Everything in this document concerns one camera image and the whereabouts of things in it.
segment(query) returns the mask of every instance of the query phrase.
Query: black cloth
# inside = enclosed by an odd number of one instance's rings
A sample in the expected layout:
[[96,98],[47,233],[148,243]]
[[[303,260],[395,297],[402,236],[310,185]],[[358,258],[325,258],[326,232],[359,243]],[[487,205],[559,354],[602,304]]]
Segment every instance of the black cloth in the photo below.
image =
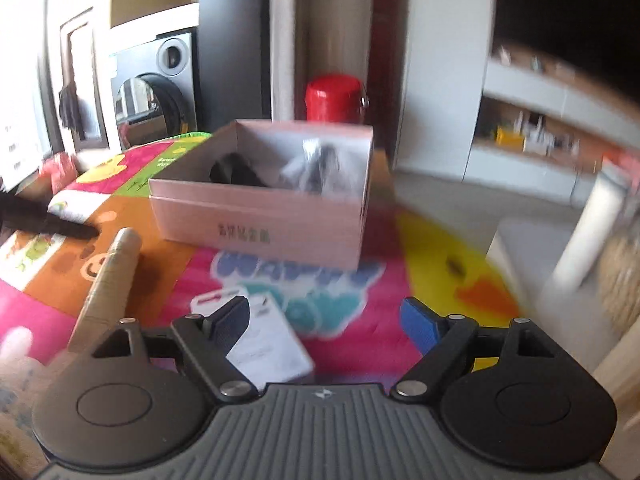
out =
[[76,86],[73,84],[65,85],[58,96],[60,97],[58,114],[62,125],[65,128],[69,128],[73,133],[78,133],[82,129],[82,119],[78,109]]

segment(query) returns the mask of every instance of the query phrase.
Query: pink cardboard box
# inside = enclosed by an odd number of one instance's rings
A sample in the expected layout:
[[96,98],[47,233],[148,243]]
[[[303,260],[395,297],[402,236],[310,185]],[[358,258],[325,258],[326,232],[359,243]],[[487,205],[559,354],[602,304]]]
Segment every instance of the pink cardboard box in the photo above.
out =
[[[267,183],[320,139],[357,161],[355,193],[331,197],[298,190],[212,184],[213,163],[239,152]],[[303,121],[235,121],[149,180],[167,240],[321,267],[358,267],[369,197],[370,126]]]

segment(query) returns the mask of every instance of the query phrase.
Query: wooden stick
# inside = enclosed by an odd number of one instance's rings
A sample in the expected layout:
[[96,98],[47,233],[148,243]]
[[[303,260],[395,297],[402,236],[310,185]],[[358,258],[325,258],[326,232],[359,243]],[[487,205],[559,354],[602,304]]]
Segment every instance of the wooden stick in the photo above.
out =
[[142,240],[131,228],[121,229],[89,290],[69,339],[70,352],[82,352],[124,317]]

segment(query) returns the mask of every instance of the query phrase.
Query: yellow duck print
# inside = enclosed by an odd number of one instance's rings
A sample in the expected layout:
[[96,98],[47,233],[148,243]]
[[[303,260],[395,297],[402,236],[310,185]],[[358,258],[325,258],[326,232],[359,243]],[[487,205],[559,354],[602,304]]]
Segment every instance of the yellow duck print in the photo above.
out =
[[507,326],[518,304],[480,254],[439,225],[410,212],[397,216],[412,293],[441,316],[464,314]]
[[124,165],[120,166],[123,160],[123,154],[112,156],[109,160],[105,160],[102,164],[98,164],[95,168],[91,168],[89,171],[80,175],[76,182],[80,184],[92,184],[94,182],[107,180],[127,169]]

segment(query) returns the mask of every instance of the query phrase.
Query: printed lettering on mat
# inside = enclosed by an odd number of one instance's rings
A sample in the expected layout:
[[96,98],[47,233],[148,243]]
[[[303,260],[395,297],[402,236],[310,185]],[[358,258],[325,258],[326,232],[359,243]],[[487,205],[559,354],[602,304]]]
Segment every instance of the printed lettering on mat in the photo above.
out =
[[321,339],[338,337],[362,313],[368,289],[384,271],[384,264],[375,262],[345,272],[225,251],[210,268],[225,288],[242,285],[249,294],[270,293],[299,336]]

